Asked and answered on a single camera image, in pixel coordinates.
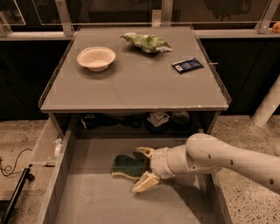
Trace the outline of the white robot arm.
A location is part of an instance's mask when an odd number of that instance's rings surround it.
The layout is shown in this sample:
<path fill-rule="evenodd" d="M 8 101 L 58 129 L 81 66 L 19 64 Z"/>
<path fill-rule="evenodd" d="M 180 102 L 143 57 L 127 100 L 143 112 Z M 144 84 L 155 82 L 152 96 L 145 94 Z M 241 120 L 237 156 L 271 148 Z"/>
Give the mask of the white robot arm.
<path fill-rule="evenodd" d="M 150 170 L 135 183 L 134 193 L 146 191 L 162 179 L 181 174 L 210 174 L 222 168 L 274 193 L 280 192 L 280 157 L 234 147 L 208 134 L 193 134 L 184 144 L 173 148 L 139 147 L 137 150 L 150 160 Z"/>

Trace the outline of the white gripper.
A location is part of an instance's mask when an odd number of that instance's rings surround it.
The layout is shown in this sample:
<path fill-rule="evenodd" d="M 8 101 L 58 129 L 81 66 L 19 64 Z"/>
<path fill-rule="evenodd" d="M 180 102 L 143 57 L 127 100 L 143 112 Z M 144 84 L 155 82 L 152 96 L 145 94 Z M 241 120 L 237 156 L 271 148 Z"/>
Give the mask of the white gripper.
<path fill-rule="evenodd" d="M 138 152 L 143 153 L 150 158 L 150 168 L 152 172 L 146 171 L 142 177 L 132 187 L 133 193 L 144 192 L 157 185 L 160 179 L 169 179 L 175 176 L 168 165 L 167 152 L 168 148 L 154 150 L 151 147 L 137 147 Z"/>

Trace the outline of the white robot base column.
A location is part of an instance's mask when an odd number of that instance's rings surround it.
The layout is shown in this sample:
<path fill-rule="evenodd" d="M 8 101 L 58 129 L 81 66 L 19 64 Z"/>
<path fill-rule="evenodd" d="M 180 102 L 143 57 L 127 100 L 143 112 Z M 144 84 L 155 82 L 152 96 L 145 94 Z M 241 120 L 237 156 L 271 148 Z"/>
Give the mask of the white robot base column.
<path fill-rule="evenodd" d="M 280 105 L 280 74 L 252 116 L 257 127 L 263 127 Z"/>

